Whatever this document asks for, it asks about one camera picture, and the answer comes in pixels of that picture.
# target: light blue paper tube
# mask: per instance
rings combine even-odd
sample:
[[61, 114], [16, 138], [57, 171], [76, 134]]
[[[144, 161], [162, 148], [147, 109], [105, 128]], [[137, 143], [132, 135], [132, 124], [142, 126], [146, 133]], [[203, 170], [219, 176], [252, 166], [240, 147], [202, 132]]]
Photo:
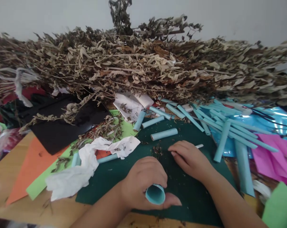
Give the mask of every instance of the light blue paper tube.
[[184, 114], [182, 114], [180, 111], [178, 111], [176, 108], [174, 108], [172, 105], [170, 104], [166, 104], [166, 107], [168, 108], [168, 110], [170, 110], [171, 112], [173, 112], [175, 115], [177, 115], [180, 119], [185, 118], [186, 116]]
[[100, 158], [100, 159], [97, 160], [97, 162], [99, 162], [99, 164], [101, 164], [101, 163], [105, 163], [105, 162], [114, 160], [116, 158], [118, 158], [118, 155], [117, 154], [113, 154], [113, 155], [106, 156], [104, 158]]
[[209, 110], [216, 110], [216, 111], [220, 111], [220, 110], [218, 110], [218, 109], [216, 109], [216, 108], [213, 108], [213, 107], [210, 107], [210, 106], [206, 106], [206, 105], [201, 105], [200, 106], [201, 108], [204, 108], [204, 109], [209, 109]]
[[[216, 123], [214, 123], [212, 121], [209, 121], [208, 119], [203, 119], [203, 121], [205, 121], [207, 124], [213, 126], [214, 128], [216, 128], [216, 129], [218, 129], [220, 131], [223, 131], [223, 128], [221, 126], [219, 126], [218, 124], [216, 124]], [[246, 146], [248, 146], [248, 147], [250, 147], [252, 149], [256, 149], [258, 147], [257, 145], [247, 141], [246, 139], [242, 138], [241, 136], [238, 136], [235, 133], [229, 132], [228, 136], [230, 138], [234, 138], [234, 139], [240, 141], [241, 143], [245, 144]]]
[[168, 120], [171, 119], [171, 115], [170, 114], [167, 114], [167, 113], [159, 110], [158, 108], [155, 108], [155, 107], [151, 106], [150, 110], [155, 112], [155, 113], [157, 113], [157, 114], [159, 114], [159, 115], [161, 115], [161, 116], [164, 116]]
[[161, 205], [166, 199], [166, 194], [162, 186], [153, 184], [146, 190], [146, 199], [156, 205]]
[[216, 162], [220, 162], [220, 160], [222, 159], [222, 155], [223, 155], [224, 148], [225, 148], [225, 145], [226, 145], [226, 141], [227, 141], [230, 125], [231, 125], [231, 123], [228, 122], [228, 121], [226, 121], [224, 123], [222, 136], [220, 138], [219, 145], [217, 146], [217, 149], [216, 149], [216, 152], [215, 152], [215, 156], [214, 156], [214, 159], [213, 159]]
[[[218, 125], [220, 125], [220, 126], [223, 125], [222, 122], [221, 122], [221, 123], [220, 123], [220, 122], [217, 122], [216, 124], [218, 124]], [[253, 138], [253, 137], [251, 137], [251, 136], [249, 136], [249, 135], [247, 135], [247, 134], [245, 134], [245, 133], [243, 133], [243, 132], [241, 132], [241, 131], [239, 131], [239, 130], [237, 130], [237, 129], [235, 129], [235, 128], [230, 128], [230, 131], [233, 132], [233, 133], [235, 133], [235, 134], [237, 134], [237, 135], [242, 136], [244, 139], [247, 139], [247, 140], [249, 140], [249, 141], [251, 141], [251, 142], [253, 142], [253, 143], [255, 143], [255, 144], [260, 145], [261, 147], [266, 148], [267, 150], [270, 150], [271, 152], [278, 152], [277, 149], [275, 149], [275, 148], [269, 146], [269, 145], [266, 144], [266, 143], [263, 143], [262, 141], [259, 141], [259, 140], [256, 139], [256, 138]]]
[[248, 131], [247, 129], [245, 129], [245, 128], [237, 125], [237, 124], [231, 123], [231, 126], [233, 126], [234, 128], [240, 130], [241, 132], [243, 132], [243, 133], [245, 133], [245, 134], [247, 134], [247, 135], [249, 135], [249, 136], [251, 136], [253, 138], [258, 138], [257, 135], [253, 134], [251, 131]]
[[233, 123], [233, 124], [237, 124], [237, 125], [242, 126], [244, 128], [247, 128], [247, 129], [250, 129], [250, 130], [253, 130], [253, 131], [257, 131], [257, 132], [260, 132], [260, 133], [263, 133], [263, 134], [267, 134], [267, 135], [271, 135], [272, 134], [269, 131], [266, 131], [266, 130], [263, 130], [263, 129], [260, 129], [260, 128], [257, 128], [257, 127], [254, 127], [254, 126], [250, 126], [248, 124], [245, 124], [245, 123], [242, 123], [242, 122], [238, 122], [236, 120], [228, 119], [228, 121]]
[[227, 108], [225, 106], [219, 106], [218, 104], [210, 104], [209, 106], [212, 108], [221, 110], [222, 112], [225, 112], [229, 115], [240, 115], [240, 114], [242, 114], [241, 112], [238, 113], [237, 110], [235, 110], [235, 109]]
[[173, 101], [170, 101], [170, 100], [168, 100], [168, 99], [161, 99], [161, 101], [162, 102], [165, 102], [165, 103], [169, 103], [170, 105], [173, 105], [173, 106], [177, 106], [178, 104], [177, 103], [175, 103], [175, 102], [173, 102]]
[[[218, 124], [219, 126], [223, 126], [223, 125], [224, 125], [224, 123], [223, 123], [222, 121], [216, 121], [216, 124]], [[251, 139], [251, 138], [255, 138], [255, 139], [258, 138], [257, 135], [255, 135], [255, 134], [253, 134], [253, 133], [251, 133], [251, 132], [250, 132], [251, 135], [248, 135], [248, 134], [244, 133], [243, 131], [238, 130], [238, 129], [235, 129], [235, 128], [233, 128], [233, 127], [230, 128], [230, 131], [233, 132], [233, 133], [235, 133], [235, 134], [238, 134], [238, 135], [240, 135], [240, 136], [242, 136], [243, 138], [248, 139], [248, 140]]]
[[208, 116], [207, 114], [205, 114], [202, 110], [197, 109], [196, 111], [197, 111], [203, 118], [206, 118], [206, 119], [208, 119], [208, 120], [210, 120], [210, 121], [213, 121], [213, 119], [212, 119], [210, 116]]
[[197, 110], [195, 108], [193, 109], [193, 112], [195, 113], [195, 115], [197, 116], [198, 119], [203, 119], [201, 114], [199, 112], [197, 112]]
[[241, 191], [247, 195], [255, 197], [252, 178], [250, 173], [247, 147], [234, 139], [236, 159], [238, 161], [238, 173], [241, 182]]
[[215, 119], [216, 121], [222, 121], [218, 116], [214, 115], [213, 119]]
[[169, 137], [172, 135], [177, 135], [177, 134], [178, 134], [178, 130], [176, 128], [172, 128], [166, 131], [151, 134], [151, 138], [152, 138], [152, 141], [155, 141], [158, 139], [162, 139], [162, 138]]
[[197, 104], [194, 104], [194, 103], [191, 103], [191, 104], [192, 104], [192, 106], [193, 106], [194, 108], [200, 109], [200, 107], [199, 107]]
[[137, 122], [135, 123], [135, 126], [133, 128], [133, 131], [138, 132], [140, 130], [140, 126], [142, 124], [142, 121], [143, 121], [145, 114], [146, 114], [145, 111], [141, 111], [139, 113], [139, 116], [137, 118]]
[[189, 113], [181, 106], [178, 105], [177, 108], [201, 131], [204, 132], [205, 130], [197, 123]]
[[142, 123], [142, 128], [145, 129], [146, 127], [151, 126], [151, 125], [153, 125], [155, 123], [158, 123], [158, 122], [160, 122], [160, 121], [162, 121], [164, 119], [165, 119], [164, 116], [159, 116], [157, 118], [151, 119], [151, 120], [149, 120], [147, 122]]
[[75, 153], [73, 156], [73, 160], [71, 162], [71, 166], [75, 167], [77, 165], [81, 165], [81, 159], [79, 157], [79, 153]]
[[219, 112], [211, 109], [210, 112], [214, 115], [216, 115], [217, 117], [219, 117], [220, 119], [222, 119], [223, 121], [226, 121], [227, 117], [223, 116], [222, 114], [220, 114]]
[[210, 132], [210, 130], [209, 130], [209, 128], [208, 128], [208, 125], [205, 124], [205, 122], [202, 122], [202, 121], [201, 121], [200, 123], [201, 123], [201, 125], [203, 126], [206, 135], [211, 135], [211, 132]]
[[220, 105], [220, 106], [224, 106], [220, 101], [218, 101], [217, 99], [214, 99], [213, 102], [217, 105]]

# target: orange paper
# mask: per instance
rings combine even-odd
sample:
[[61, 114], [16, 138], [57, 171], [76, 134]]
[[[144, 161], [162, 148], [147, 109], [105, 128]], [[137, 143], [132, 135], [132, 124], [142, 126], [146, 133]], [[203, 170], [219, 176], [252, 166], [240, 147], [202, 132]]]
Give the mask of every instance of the orange paper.
[[6, 206], [27, 196], [28, 193], [26, 189], [28, 186], [54, 163], [67, 148], [68, 147], [60, 150], [55, 155], [51, 155], [35, 137], [28, 147], [27, 155], [16, 182], [13, 185], [10, 196], [6, 201]]
[[106, 151], [106, 150], [96, 150], [96, 153], [95, 153], [97, 159], [107, 157], [111, 154], [112, 153], [110, 151]]

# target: white wall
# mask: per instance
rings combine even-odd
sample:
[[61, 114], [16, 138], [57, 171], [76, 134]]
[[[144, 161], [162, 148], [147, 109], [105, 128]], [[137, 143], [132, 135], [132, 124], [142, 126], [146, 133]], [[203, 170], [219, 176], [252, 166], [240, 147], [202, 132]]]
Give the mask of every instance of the white wall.
[[[155, 16], [188, 16], [204, 25], [195, 39], [261, 40], [266, 46], [287, 39], [287, 0], [133, 0], [132, 27]], [[0, 32], [34, 39], [32, 32], [60, 33], [80, 26], [113, 27], [108, 0], [0, 0]]]

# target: green cutting mat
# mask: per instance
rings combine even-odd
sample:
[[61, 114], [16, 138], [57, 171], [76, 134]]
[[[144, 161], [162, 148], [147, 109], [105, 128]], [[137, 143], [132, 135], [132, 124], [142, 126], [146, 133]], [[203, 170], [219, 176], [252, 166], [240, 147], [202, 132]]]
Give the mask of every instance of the green cutting mat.
[[[150, 135], [152, 133], [164, 131], [170, 128], [177, 128], [179, 133], [171, 137], [153, 142]], [[164, 120], [141, 130], [137, 138], [144, 144], [139, 144], [137, 148], [124, 160], [116, 159], [104, 164], [100, 164], [95, 175], [90, 178], [89, 185], [83, 187], [77, 195], [76, 202], [94, 204], [116, 183], [126, 177], [134, 163], [143, 157], [151, 156], [153, 146], [160, 144], [163, 155], [153, 154], [159, 157], [164, 170], [168, 175], [168, 187], [166, 192], [171, 192], [179, 197], [182, 207], [172, 206], [163, 211], [138, 211], [134, 212], [154, 215], [160, 218], [170, 218], [182, 221], [189, 221], [214, 226], [222, 226], [220, 217], [216, 211], [207, 189], [197, 180], [188, 176], [176, 164], [168, 147], [179, 140], [186, 140], [194, 145], [204, 144], [200, 150], [212, 161], [216, 151], [216, 145], [210, 136], [202, 133], [194, 125], [183, 121]], [[235, 188], [235, 183], [227, 165], [222, 159], [221, 163], [211, 162], [214, 168], [220, 172]]]

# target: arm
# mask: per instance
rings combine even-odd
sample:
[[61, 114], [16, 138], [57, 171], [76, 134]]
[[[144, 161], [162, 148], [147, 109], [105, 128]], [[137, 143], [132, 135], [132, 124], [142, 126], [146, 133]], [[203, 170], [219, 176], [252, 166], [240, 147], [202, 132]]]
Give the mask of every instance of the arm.
[[172, 205], [181, 206], [180, 200], [171, 193], [166, 193], [166, 200], [162, 205], [151, 204], [145, 198], [148, 187], [159, 184], [166, 188], [167, 179], [156, 158], [142, 158], [134, 164], [124, 180], [107, 192], [71, 227], [117, 227], [132, 209], [162, 210]]
[[176, 163], [207, 188], [225, 228], [267, 227], [203, 153], [187, 141], [170, 146]]

